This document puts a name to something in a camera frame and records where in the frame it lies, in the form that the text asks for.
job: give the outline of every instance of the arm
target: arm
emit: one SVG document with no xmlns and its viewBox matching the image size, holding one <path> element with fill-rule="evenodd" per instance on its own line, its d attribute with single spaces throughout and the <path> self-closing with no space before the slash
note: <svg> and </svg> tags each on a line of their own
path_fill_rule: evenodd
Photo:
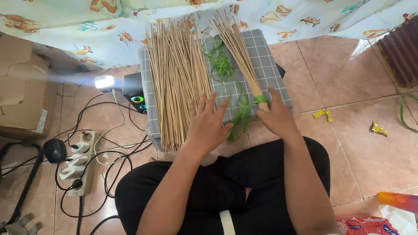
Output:
<svg viewBox="0 0 418 235">
<path fill-rule="evenodd" d="M 189 102 L 191 121 L 187 139 L 148 201 L 137 235 L 174 235 L 180 230 L 193 178 L 202 158 L 223 142 L 232 126 L 222 127 L 228 100 L 214 112 L 215 97 L 214 92 L 206 104 L 206 93 L 202 93 L 197 112 L 193 101 Z"/>
<path fill-rule="evenodd" d="M 340 234 L 328 195 L 294 118 L 271 87 L 270 112 L 257 111 L 265 126 L 284 142 L 286 206 L 298 235 Z"/>
</svg>

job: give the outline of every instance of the cardboard box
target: cardboard box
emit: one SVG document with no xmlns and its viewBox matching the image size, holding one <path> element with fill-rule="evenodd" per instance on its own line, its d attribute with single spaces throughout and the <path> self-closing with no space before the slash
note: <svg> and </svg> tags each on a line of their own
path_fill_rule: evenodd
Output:
<svg viewBox="0 0 418 235">
<path fill-rule="evenodd" d="M 51 127 L 57 83 L 48 63 L 32 54 L 33 42 L 0 37 L 0 136 L 15 140 L 46 138 Z"/>
</svg>

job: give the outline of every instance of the hand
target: hand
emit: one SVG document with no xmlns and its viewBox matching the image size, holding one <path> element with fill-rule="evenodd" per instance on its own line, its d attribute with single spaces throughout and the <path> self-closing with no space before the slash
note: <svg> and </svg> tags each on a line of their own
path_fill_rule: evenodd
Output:
<svg viewBox="0 0 418 235">
<path fill-rule="evenodd" d="M 222 127 L 228 100 L 224 100 L 218 110 L 214 111 L 215 98 L 216 92 L 213 92 L 206 103 L 206 92 L 203 92 L 200 95 L 197 112 L 193 100 L 189 102 L 190 126 L 183 148 L 192 150 L 202 158 L 225 140 L 233 126 L 229 123 Z"/>
<path fill-rule="evenodd" d="M 268 91 L 271 94 L 270 112 L 259 109 L 257 116 L 269 131 L 283 140 L 301 136 L 289 107 L 283 104 L 280 95 L 273 88 L 269 87 Z"/>
</svg>

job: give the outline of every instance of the bundle of bamboo sticks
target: bundle of bamboo sticks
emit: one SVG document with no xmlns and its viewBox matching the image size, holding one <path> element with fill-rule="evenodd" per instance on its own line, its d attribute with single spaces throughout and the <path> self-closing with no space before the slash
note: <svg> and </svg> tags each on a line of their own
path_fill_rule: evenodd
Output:
<svg viewBox="0 0 418 235">
<path fill-rule="evenodd" d="M 186 19 L 159 22 L 146 33 L 154 99 L 164 151 L 177 151 L 186 140 L 190 117 L 188 102 L 198 106 L 199 96 L 212 86 L 199 41 L 196 24 L 193 34 Z"/>
<path fill-rule="evenodd" d="M 251 65 L 251 60 L 248 56 L 244 40 L 241 37 L 238 23 L 235 18 L 233 18 L 233 20 L 234 24 L 231 27 L 227 12 L 224 11 L 223 15 L 217 12 L 217 14 L 215 14 L 215 19 L 213 19 L 211 24 L 216 29 L 222 41 L 225 43 L 237 62 L 237 65 L 244 75 L 245 81 L 250 87 L 254 97 L 261 96 L 263 94 L 261 93 L 260 86 L 258 85 L 257 77 L 255 76 L 254 68 Z M 267 103 L 260 102 L 258 103 L 258 106 L 260 109 L 269 112 Z"/>
</svg>

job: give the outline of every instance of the person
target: person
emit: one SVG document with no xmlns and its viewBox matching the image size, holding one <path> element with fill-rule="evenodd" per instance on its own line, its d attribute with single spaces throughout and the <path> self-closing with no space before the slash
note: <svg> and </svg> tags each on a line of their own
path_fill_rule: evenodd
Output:
<svg viewBox="0 0 418 235">
<path fill-rule="evenodd" d="M 187 139 L 174 160 L 128 172 L 115 190 L 127 235 L 341 234 L 329 201 L 325 148 L 302 137 L 280 95 L 269 87 L 270 111 L 256 114 L 281 139 L 246 149 L 209 166 L 202 158 L 221 144 L 225 100 L 215 92 L 197 110 L 191 100 Z"/>
</svg>

